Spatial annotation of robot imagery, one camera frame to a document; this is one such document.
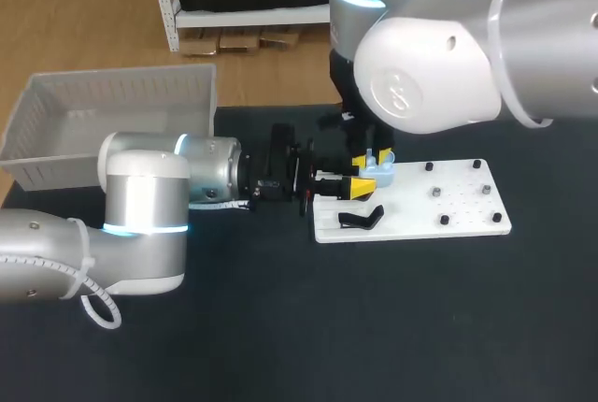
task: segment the cable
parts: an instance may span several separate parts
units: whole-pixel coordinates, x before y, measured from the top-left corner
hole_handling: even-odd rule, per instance
[[[71,285],[71,288],[61,299],[70,299],[77,294],[78,289],[81,287],[81,283],[87,277],[87,272],[92,266],[95,265],[95,259],[90,253],[90,234],[87,232],[87,226],[79,218],[69,218],[68,221],[75,223],[78,227],[78,232],[81,235],[81,246],[83,247],[83,259],[81,260],[81,269],[77,273],[77,278]]]
[[[76,278],[77,274],[79,273],[78,269],[75,269],[69,265],[61,264],[60,262],[46,260],[40,257],[25,257],[23,255],[0,254],[0,264],[37,266],[40,268],[58,271],[59,273],[63,273],[72,278]],[[113,321],[106,321],[100,315],[98,315],[90,304],[89,297],[82,296],[81,302],[83,303],[83,308],[90,318],[92,318],[99,326],[104,327],[105,329],[118,329],[122,324],[121,311],[116,306],[116,303],[112,297],[110,297],[107,291],[100,287],[95,280],[89,276],[85,277],[82,284],[89,288],[102,300],[102,302],[104,302],[104,304],[106,304],[106,307],[108,310],[110,310]]]
[[[190,210],[223,210],[226,208],[249,209],[249,201],[230,201],[228,203],[218,204],[191,203],[189,205]]]
[[[100,327],[104,327],[105,329],[118,329],[122,324],[121,311],[116,306],[116,303],[107,293],[107,291],[100,287],[95,280],[87,275],[89,269],[95,265],[95,259],[93,259],[90,254],[90,235],[87,232],[87,226],[82,220],[77,218],[69,218],[68,221],[76,223],[78,231],[81,234],[83,254],[83,259],[81,260],[81,269],[76,269],[72,266],[61,264],[60,262],[56,262],[54,260],[42,259],[41,257],[26,257],[23,255],[13,254],[0,254],[0,263],[37,266],[40,268],[52,269],[75,278],[71,288],[63,297],[61,297],[61,299],[70,299],[77,293],[81,285],[85,285],[96,296],[98,296],[102,302],[104,302],[104,304],[106,304],[106,307],[108,310],[110,310],[113,321],[106,321],[104,318],[98,315],[98,313],[92,307],[90,298],[88,296],[82,296],[81,303],[83,304],[83,308],[88,316],[92,318],[92,320],[94,320],[95,323]]]

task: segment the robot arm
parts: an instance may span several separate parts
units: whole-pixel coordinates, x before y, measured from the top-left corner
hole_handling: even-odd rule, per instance
[[[106,224],[88,228],[32,210],[0,210],[0,297],[82,297],[105,328],[121,316],[111,294],[174,290],[185,273],[190,170],[173,153],[122,151],[107,164]],[[97,294],[113,322],[87,299]]]
[[[354,98],[410,133],[596,117],[595,1],[331,0],[335,54],[354,61]]]

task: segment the metal shelf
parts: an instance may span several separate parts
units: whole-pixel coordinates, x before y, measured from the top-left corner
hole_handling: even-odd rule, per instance
[[[178,7],[178,0],[175,0],[174,7]],[[330,9],[328,5],[320,5],[318,7],[242,12],[187,12],[180,10],[175,16],[175,20],[177,28],[328,23]]]
[[[158,0],[164,30],[171,51],[178,51],[178,29],[220,26],[263,26],[328,23],[328,5],[318,7],[280,8],[266,11],[205,12],[183,11],[178,0]]]

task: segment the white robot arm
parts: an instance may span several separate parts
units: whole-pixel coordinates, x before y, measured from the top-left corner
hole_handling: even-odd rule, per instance
[[[0,298],[68,299],[102,327],[121,315],[112,294],[159,294],[183,281],[189,163],[161,151],[121,151],[107,164],[106,224],[92,229],[33,210],[0,210]],[[87,299],[98,295],[113,321]]]
[[[429,134],[511,114],[598,116],[597,0],[331,0],[365,104]]]

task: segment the black tabletop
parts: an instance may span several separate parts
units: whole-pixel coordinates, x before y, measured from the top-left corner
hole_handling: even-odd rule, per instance
[[[326,108],[223,108],[244,146],[292,122],[317,150]],[[484,158],[505,237],[319,245],[296,205],[192,213],[171,294],[117,298],[98,328],[78,301],[0,306],[0,397],[238,402],[598,398],[598,123],[514,122],[396,135],[400,161]],[[24,193],[5,208],[103,221],[99,189]]]

